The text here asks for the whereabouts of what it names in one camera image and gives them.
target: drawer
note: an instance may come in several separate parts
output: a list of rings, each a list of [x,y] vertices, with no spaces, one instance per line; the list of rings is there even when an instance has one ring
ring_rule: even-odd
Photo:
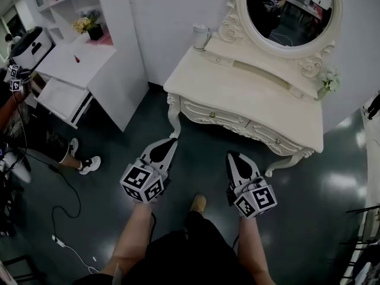
[[[76,124],[92,98],[93,96],[88,90],[82,90],[51,78],[36,100],[54,115],[77,129]]]
[[[278,155],[293,155],[303,149],[301,145],[290,141],[288,138],[258,122],[250,121],[245,129],[253,135],[253,139],[262,141]]]
[[[225,112],[212,107],[203,106],[194,103],[184,97],[180,99],[181,112],[190,120],[202,124],[224,125],[232,124],[244,128],[247,126],[249,119]]]

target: black cable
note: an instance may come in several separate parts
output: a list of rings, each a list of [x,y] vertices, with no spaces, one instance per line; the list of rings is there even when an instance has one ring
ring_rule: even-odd
[[[156,224],[157,224],[157,219],[156,219],[156,216],[154,215],[153,212],[152,212],[152,218],[153,218],[153,226],[152,226],[152,230],[151,230],[151,232],[150,232],[149,243],[152,242],[152,237],[153,237],[154,228],[156,227]]]
[[[235,245],[238,242],[238,239],[239,239],[239,235],[237,235],[236,239],[233,241],[232,249],[235,249]]]
[[[14,99],[15,104],[16,104],[18,116],[20,117],[21,126],[23,127],[23,133],[24,133],[24,137],[25,137],[25,151],[24,151],[24,153],[26,153],[26,151],[28,150],[28,143],[27,143],[27,139],[26,139],[26,132],[25,132],[24,121],[23,121],[23,117],[21,116],[20,109],[18,108],[18,103],[17,103],[16,97],[14,96],[14,93],[12,93],[12,96],[13,96],[13,99]],[[6,170],[4,172],[4,174],[7,174],[8,172],[12,171],[15,168],[16,164],[19,163],[20,161],[22,161],[24,158],[25,158],[25,155],[22,158],[21,157],[17,157],[17,160],[9,167],[8,170]]]
[[[75,216],[72,216],[70,215],[66,209],[64,209],[64,207],[62,207],[61,205],[56,205],[52,208],[52,222],[53,222],[53,230],[54,230],[54,236],[55,236],[55,239],[57,238],[57,233],[56,233],[56,229],[55,229],[55,220],[54,220],[54,211],[58,208],[62,209],[62,211],[71,219],[77,219],[79,218],[79,216],[81,215],[81,211],[82,211],[82,202],[81,202],[81,199],[79,197],[79,194],[77,192],[77,190],[75,190],[75,188],[73,186],[70,185],[70,183],[67,181],[66,177],[58,170],[58,168],[56,168],[55,166],[53,166],[52,164],[49,164],[49,163],[46,163],[45,161],[42,161],[40,159],[38,159],[37,157],[29,154],[29,153],[25,153],[26,155],[34,158],[35,160],[38,160],[39,162],[49,166],[49,169],[55,173],[58,173],[59,175],[61,175],[65,181],[65,183],[75,192],[75,195],[77,196],[77,199],[78,199],[78,203],[79,203],[79,209],[78,209],[78,213],[75,215]]]

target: chair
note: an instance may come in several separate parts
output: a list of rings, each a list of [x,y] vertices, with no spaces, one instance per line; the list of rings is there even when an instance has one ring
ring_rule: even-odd
[[[357,209],[357,210],[349,210],[347,213],[364,213],[367,212],[363,232],[362,235],[357,238],[357,240],[352,240],[349,242],[341,242],[340,245],[350,245],[357,244],[360,242],[361,244],[371,244],[380,240],[380,220],[376,219],[379,215],[378,209],[380,205],[376,205],[369,208]],[[377,226],[377,232],[374,236],[372,236],[372,232],[374,228]],[[364,250],[365,248],[355,248],[355,250]]]
[[[31,273],[28,274],[23,274],[23,275],[18,275],[16,277],[13,277],[13,279],[17,283],[23,283],[23,282],[28,282],[32,280],[37,280],[41,285],[47,285],[47,282],[45,282],[45,273],[41,273],[38,271],[37,267],[34,265],[31,257],[29,255],[22,255],[19,256],[18,258],[11,259],[9,261],[4,261],[2,264],[4,266],[9,266],[12,264],[15,264],[20,261],[26,261],[28,263],[29,269],[31,270]]]

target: vanity table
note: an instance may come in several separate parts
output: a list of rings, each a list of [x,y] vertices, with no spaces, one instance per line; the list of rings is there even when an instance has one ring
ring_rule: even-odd
[[[334,47],[341,20],[341,0],[334,0],[328,28],[299,47],[267,41],[252,24],[246,0],[228,0],[229,13],[218,32],[199,52],[189,48],[164,85],[168,118],[179,137],[182,112],[199,124],[221,125],[263,142],[279,156],[268,167],[294,166],[323,150],[321,102],[316,77]]]

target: shoe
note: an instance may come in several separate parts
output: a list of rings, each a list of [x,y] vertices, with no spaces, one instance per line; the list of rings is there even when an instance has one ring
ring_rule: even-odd
[[[70,141],[70,145],[69,145],[69,153],[71,154],[71,156],[75,157],[78,147],[79,147],[79,141],[76,138],[73,138]]]
[[[206,197],[203,194],[196,194],[192,202],[190,211],[196,211],[200,214],[203,214],[203,211],[206,208]]]
[[[94,156],[92,159],[85,160],[82,163],[82,169],[79,171],[79,173],[86,175],[88,172],[96,171],[100,167],[101,163],[102,160],[99,156]]]

